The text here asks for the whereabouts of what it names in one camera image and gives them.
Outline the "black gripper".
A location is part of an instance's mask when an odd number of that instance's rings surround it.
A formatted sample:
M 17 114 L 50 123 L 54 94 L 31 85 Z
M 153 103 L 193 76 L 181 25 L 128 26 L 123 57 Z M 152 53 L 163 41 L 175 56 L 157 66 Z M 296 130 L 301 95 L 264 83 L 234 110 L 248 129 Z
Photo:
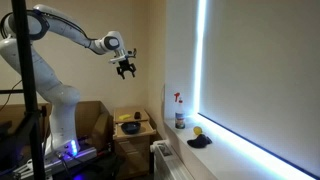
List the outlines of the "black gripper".
M 133 49 L 132 51 L 126 50 L 116 50 L 115 56 L 110 60 L 110 63 L 118 63 L 117 73 L 124 80 L 124 72 L 129 71 L 132 74 L 132 77 L 135 77 L 136 67 L 133 63 L 129 63 L 130 58 L 136 57 L 137 50 Z

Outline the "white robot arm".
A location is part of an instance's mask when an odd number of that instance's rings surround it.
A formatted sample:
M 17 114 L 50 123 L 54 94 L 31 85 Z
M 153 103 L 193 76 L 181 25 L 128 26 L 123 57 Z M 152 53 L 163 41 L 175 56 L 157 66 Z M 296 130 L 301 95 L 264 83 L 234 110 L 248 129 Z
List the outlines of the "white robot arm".
M 52 7 L 38 4 L 27 12 L 29 39 L 34 42 L 43 38 L 47 32 L 61 35 L 97 55 L 113 52 L 111 63 L 118 63 L 117 73 L 122 76 L 126 71 L 136 71 L 129 60 L 136 56 L 134 50 L 125 49 L 122 36 L 117 31 L 110 31 L 100 39 L 92 39 L 71 17 Z M 6 14 L 1 20 L 3 39 L 0 42 L 0 55 L 15 70 L 20 70 L 17 46 L 17 31 L 14 15 Z M 80 146 L 75 128 L 75 110 L 80 100 L 79 91 L 58 80 L 54 70 L 45 60 L 32 50 L 32 62 L 36 91 L 52 105 L 49 123 L 51 133 L 46 139 L 44 156 L 53 157 L 57 152 L 77 155 Z

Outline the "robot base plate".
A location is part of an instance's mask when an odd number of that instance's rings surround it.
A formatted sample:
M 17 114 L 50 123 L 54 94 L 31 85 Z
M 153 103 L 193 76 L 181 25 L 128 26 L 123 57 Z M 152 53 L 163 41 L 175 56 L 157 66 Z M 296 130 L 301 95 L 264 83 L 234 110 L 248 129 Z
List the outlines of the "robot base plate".
M 74 167 L 86 165 L 90 160 L 97 157 L 97 150 L 94 147 L 80 150 L 79 152 L 56 152 L 52 161 L 44 164 L 45 179 L 51 180 L 58 173 L 66 172 Z M 24 165 L 1 176 L 2 180 L 35 180 L 34 169 L 31 160 Z

